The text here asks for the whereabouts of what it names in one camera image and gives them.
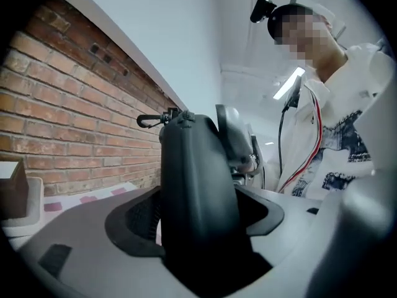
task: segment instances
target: brick wall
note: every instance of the brick wall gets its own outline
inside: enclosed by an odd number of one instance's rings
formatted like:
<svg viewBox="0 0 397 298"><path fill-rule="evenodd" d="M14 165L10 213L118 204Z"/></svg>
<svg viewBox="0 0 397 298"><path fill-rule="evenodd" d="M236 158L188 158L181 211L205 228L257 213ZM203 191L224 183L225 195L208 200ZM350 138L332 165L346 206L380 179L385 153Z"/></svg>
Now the brick wall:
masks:
<svg viewBox="0 0 397 298"><path fill-rule="evenodd" d="M24 158L45 194L159 183L159 128L136 117L175 104L79 11L40 6L0 71L0 148Z"/></svg>

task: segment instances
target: fluorescent light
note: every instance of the fluorescent light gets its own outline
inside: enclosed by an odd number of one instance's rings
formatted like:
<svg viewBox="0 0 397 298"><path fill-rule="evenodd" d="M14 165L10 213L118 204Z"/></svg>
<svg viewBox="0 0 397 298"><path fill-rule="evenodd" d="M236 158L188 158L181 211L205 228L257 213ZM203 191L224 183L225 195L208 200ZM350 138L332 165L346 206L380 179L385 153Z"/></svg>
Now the fluorescent light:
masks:
<svg viewBox="0 0 397 298"><path fill-rule="evenodd" d="M305 70L303 68L297 67L296 70L292 73L292 75L287 79L283 86L279 89L277 93L273 96L274 99L279 100L283 95L292 87L296 78L298 76L302 76Z"/></svg>

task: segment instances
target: person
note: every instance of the person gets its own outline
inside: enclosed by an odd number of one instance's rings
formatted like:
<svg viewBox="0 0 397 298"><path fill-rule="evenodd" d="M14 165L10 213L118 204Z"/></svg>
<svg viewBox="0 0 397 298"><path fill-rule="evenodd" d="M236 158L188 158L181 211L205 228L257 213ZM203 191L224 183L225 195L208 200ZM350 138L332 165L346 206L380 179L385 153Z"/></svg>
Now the person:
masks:
<svg viewBox="0 0 397 298"><path fill-rule="evenodd" d="M354 122L390 83L394 61L371 44L344 50L332 36L332 12L288 4L269 18L275 43L306 63L292 123L283 131L282 173L278 152L265 164L265 188L324 199L373 171Z"/></svg>

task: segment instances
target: pink tile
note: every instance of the pink tile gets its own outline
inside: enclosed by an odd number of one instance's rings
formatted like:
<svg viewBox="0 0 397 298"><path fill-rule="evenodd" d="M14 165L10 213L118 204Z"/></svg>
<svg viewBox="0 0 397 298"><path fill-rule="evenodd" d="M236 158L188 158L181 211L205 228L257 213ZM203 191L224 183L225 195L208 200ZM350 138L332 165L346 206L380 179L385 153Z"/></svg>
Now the pink tile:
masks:
<svg viewBox="0 0 397 298"><path fill-rule="evenodd" d="M45 212L62 211L62 203L61 202L55 202L55 203L44 204L44 211Z"/></svg>
<svg viewBox="0 0 397 298"><path fill-rule="evenodd" d="M95 196L83 196L82 198L80 198L80 202L81 203L88 203L88 202L92 202L92 201L96 201L97 197Z"/></svg>
<svg viewBox="0 0 397 298"><path fill-rule="evenodd" d="M116 189L112 191L112 194L114 196L117 196L119 194L125 193L127 190L125 189L125 187L121 187L120 189Z"/></svg>

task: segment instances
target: black handle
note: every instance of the black handle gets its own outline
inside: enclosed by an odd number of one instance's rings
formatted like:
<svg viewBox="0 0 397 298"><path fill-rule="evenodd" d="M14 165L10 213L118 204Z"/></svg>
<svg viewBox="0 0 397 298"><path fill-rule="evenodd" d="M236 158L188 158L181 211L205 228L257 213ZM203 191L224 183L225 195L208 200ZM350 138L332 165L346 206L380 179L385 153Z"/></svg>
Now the black handle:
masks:
<svg viewBox="0 0 397 298"><path fill-rule="evenodd" d="M138 118L136 118L136 122L139 127L141 128L149 128L151 125L147 124L146 122L143 122L144 120L160 120L161 115L139 115Z"/></svg>

